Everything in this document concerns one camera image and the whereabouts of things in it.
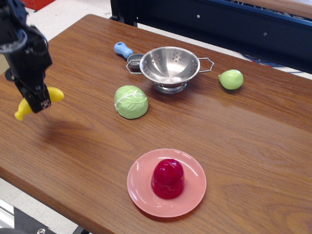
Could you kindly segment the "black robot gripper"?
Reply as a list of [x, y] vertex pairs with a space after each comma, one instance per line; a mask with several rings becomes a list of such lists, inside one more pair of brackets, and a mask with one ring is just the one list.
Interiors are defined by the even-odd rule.
[[49, 91], [44, 82], [45, 71], [52, 64], [46, 37], [35, 26], [18, 29], [17, 39], [0, 40], [0, 52], [5, 55], [11, 79], [25, 89], [24, 98], [34, 113], [51, 106]]

